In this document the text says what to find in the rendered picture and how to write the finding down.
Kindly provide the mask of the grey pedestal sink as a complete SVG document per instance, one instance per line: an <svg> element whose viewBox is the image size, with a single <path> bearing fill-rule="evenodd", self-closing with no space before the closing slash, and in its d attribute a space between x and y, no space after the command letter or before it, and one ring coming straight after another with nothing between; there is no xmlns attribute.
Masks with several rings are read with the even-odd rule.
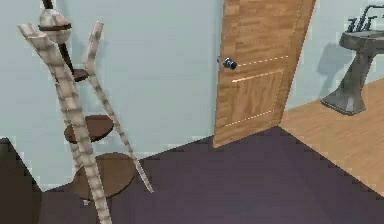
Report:
<svg viewBox="0 0 384 224"><path fill-rule="evenodd" d="M339 86L321 103L341 114L352 116L366 109L362 89L377 54L384 54L384 31L344 32L339 45L356 55Z"/></svg>

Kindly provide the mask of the brown wooden room door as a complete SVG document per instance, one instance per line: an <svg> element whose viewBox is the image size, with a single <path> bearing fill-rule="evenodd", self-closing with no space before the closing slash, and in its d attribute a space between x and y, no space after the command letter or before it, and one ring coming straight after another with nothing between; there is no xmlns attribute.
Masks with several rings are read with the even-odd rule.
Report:
<svg viewBox="0 0 384 224"><path fill-rule="evenodd" d="M224 0L214 147L280 123L315 2Z"/></svg>

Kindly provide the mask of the dark round door knob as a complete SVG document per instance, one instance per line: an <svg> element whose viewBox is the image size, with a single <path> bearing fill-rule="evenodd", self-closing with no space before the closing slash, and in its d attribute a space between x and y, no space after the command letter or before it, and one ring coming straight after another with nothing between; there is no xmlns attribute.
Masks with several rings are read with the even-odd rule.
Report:
<svg viewBox="0 0 384 224"><path fill-rule="evenodd" d="M231 70L235 70L236 67L237 67L237 63L235 61L233 61L231 58L226 58L223 62L222 62L223 66L225 68L229 68Z"/></svg>

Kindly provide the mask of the pale wooden tiered shelf stand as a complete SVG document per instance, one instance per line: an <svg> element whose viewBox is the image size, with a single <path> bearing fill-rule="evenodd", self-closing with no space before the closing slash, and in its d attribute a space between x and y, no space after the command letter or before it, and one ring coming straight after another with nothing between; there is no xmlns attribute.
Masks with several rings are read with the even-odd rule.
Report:
<svg viewBox="0 0 384 224"><path fill-rule="evenodd" d="M64 121L73 129L75 135L75 142L71 145L74 161L85 170L100 224L112 224L96 156L92 148L91 128L83 114L80 96L75 84L74 69L66 49L66 41L71 35L72 24L53 7L52 0L41 1L44 10L40 15L39 29L35 30L30 24L20 24L18 29L47 65L52 77L56 80L55 86ZM95 59L102 30L103 24L96 22L85 51L85 71L91 86L104 106L107 117L112 120L113 128L127 149L128 156L133 161L136 171L147 190L152 191L153 187L96 77Z"/></svg>

